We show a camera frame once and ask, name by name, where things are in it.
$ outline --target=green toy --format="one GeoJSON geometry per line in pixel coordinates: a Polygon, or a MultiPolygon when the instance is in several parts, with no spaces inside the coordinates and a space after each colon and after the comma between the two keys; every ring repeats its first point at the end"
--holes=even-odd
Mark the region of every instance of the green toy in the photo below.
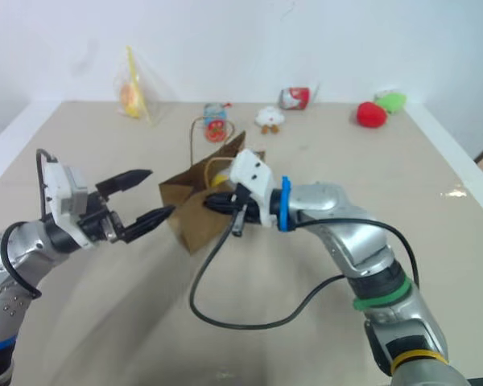
{"type": "Polygon", "coordinates": [[[406,104],[406,95],[391,92],[375,101],[376,105],[383,107],[389,114],[397,113],[406,104]]]}

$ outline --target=yellow band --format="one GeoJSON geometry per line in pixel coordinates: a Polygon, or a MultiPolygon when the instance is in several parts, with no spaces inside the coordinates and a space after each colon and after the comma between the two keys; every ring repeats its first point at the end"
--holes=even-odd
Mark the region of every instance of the yellow band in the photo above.
{"type": "Polygon", "coordinates": [[[392,362],[392,366],[390,368],[390,372],[394,374],[395,370],[402,362],[404,362],[409,358],[415,358],[416,356],[421,356],[421,357],[427,356],[429,358],[437,359],[440,362],[443,362],[445,364],[449,364],[449,362],[439,352],[435,352],[431,350],[411,350],[411,351],[403,352],[401,355],[398,355],[394,359],[394,362],[392,362]]]}

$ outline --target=red can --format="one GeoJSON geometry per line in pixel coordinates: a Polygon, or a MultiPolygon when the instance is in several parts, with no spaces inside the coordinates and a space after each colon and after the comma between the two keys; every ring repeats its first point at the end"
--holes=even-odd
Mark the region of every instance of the red can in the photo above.
{"type": "Polygon", "coordinates": [[[289,87],[279,94],[279,107],[283,110],[304,110],[309,102],[308,87],[289,87]]]}

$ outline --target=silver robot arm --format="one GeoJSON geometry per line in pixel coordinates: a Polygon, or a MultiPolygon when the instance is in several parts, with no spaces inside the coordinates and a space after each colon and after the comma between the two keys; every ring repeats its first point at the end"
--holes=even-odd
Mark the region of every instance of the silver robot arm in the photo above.
{"type": "Polygon", "coordinates": [[[43,193],[52,213],[0,232],[0,386],[10,383],[16,338],[29,305],[41,295],[35,288],[41,279],[77,249],[91,248],[101,240],[130,243],[157,228],[173,211],[173,207],[155,209],[124,227],[106,201],[114,192],[141,183],[149,170],[117,175],[88,194],[75,170],[51,163],[45,167],[43,193]]]}
{"type": "MultiPolygon", "coordinates": [[[[236,157],[229,178],[250,193],[259,210],[257,222],[277,224],[283,232],[304,227],[322,240],[356,295],[354,308],[365,315],[376,364],[392,376],[393,386],[469,385],[448,365],[444,334],[417,285],[395,260],[385,231],[368,224],[320,223],[340,218],[372,220],[349,202],[341,187],[317,183],[291,189],[283,178],[278,189],[270,168],[249,150],[236,157]]],[[[247,208],[238,213],[235,235],[241,233],[247,208]]]]}

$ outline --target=white table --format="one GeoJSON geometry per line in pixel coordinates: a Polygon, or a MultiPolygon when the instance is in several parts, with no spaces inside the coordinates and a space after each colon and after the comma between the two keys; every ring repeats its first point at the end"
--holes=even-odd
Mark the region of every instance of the white table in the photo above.
{"type": "MultiPolygon", "coordinates": [[[[357,205],[400,228],[415,249],[421,290],[442,326],[452,364],[483,376],[483,210],[406,113],[378,130],[351,122],[352,105],[287,113],[281,133],[253,124],[261,105],[229,111],[247,145],[266,150],[276,176],[339,183],[357,205]]],[[[161,205],[158,182],[188,167],[188,127],[202,105],[166,105],[157,128],[121,117],[113,103],[64,103],[0,179],[0,229],[38,216],[34,152],[79,167],[90,185],[132,168],[154,171],[114,196],[126,221],[161,205]]],[[[214,146],[197,133],[197,153],[214,146]]],[[[390,237],[407,272],[404,251],[390,237]]],[[[133,244],[79,251],[49,275],[27,314],[13,384],[386,384],[363,317],[344,282],[324,290],[293,323],[226,331],[195,318],[189,283],[207,248],[190,257],[164,224],[133,244]]],[[[199,307],[230,322],[288,314],[337,273],[319,240],[248,226],[229,240],[201,285],[199,307]]]]}

